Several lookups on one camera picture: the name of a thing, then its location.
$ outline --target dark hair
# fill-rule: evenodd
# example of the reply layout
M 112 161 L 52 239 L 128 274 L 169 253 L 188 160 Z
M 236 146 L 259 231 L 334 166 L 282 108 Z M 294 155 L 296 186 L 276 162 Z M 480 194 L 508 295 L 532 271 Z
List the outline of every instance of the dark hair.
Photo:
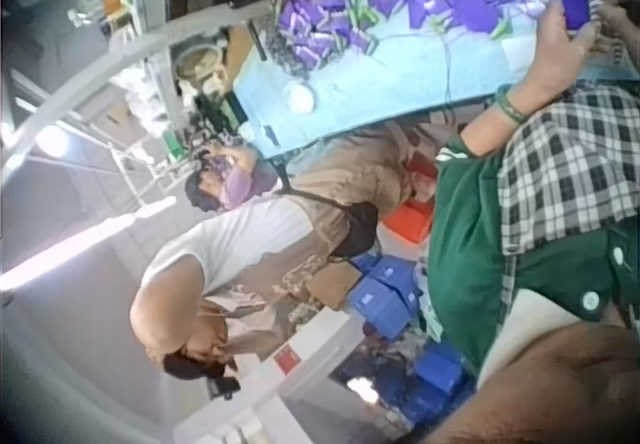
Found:
M 207 170 L 207 168 L 202 168 L 191 173 L 184 183 L 184 192 L 187 194 L 189 202 L 191 202 L 193 207 L 197 207 L 203 212 L 217 211 L 222 207 L 218 198 L 210 196 L 200 189 L 202 173 Z
M 216 379 L 224 376 L 226 366 L 219 362 L 203 364 L 176 351 L 162 359 L 164 372 L 182 381 L 193 381 L 206 377 Z

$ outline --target white shirt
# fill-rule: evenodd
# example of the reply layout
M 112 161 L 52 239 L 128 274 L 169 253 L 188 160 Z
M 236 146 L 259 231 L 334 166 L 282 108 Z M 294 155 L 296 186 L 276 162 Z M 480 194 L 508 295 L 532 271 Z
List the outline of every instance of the white shirt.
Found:
M 280 252 L 312 230 L 304 211 L 288 199 L 245 203 L 202 221 L 166 244 L 147 267 L 141 286 L 180 257 L 192 255 L 202 266 L 203 295 L 208 294 L 259 262 L 263 254 Z

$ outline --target button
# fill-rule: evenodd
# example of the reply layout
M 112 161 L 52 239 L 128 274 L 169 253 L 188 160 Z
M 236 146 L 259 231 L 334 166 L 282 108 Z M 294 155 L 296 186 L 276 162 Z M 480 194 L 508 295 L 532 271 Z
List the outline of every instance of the button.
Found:
M 600 305 L 600 297 L 597 292 L 587 292 L 584 296 L 582 296 L 582 307 L 584 307 L 587 311 L 595 311 L 598 309 Z
M 624 263 L 624 252 L 619 247 L 616 247 L 613 250 L 613 260 L 616 261 L 616 264 L 621 266 Z

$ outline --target fluorescent light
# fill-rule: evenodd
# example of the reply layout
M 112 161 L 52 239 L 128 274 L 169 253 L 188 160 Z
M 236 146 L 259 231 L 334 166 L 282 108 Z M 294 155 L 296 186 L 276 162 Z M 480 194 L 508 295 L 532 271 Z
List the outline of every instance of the fluorescent light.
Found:
M 175 196 L 141 207 L 135 214 L 106 219 L 75 236 L 71 236 L 0 276 L 0 291 L 16 289 L 61 266 L 78 254 L 131 226 L 138 218 L 148 218 L 175 204 Z
M 22 165 L 24 162 L 25 155 L 24 154 L 14 154 L 7 160 L 7 170 L 13 171 Z
M 36 136 L 38 147 L 51 157 L 62 157 L 69 150 L 69 136 L 58 126 L 47 126 Z
M 18 136 L 15 133 L 13 125 L 4 121 L 0 124 L 0 136 L 2 137 L 2 142 L 7 147 L 12 147 L 18 140 Z
M 147 219 L 157 213 L 164 211 L 167 207 L 171 207 L 176 203 L 176 196 L 165 197 L 161 201 L 152 202 L 141 207 L 136 211 L 136 217 Z

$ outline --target red container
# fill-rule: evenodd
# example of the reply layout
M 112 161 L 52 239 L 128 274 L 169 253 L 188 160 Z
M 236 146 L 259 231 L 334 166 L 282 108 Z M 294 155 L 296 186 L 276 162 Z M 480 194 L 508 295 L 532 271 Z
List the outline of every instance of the red container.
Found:
M 415 152 L 407 164 L 407 171 L 419 172 L 424 176 L 436 179 L 438 171 L 424 155 Z M 435 198 L 427 202 L 408 199 L 393 214 L 382 222 L 391 231 L 414 244 L 422 242 L 431 232 Z

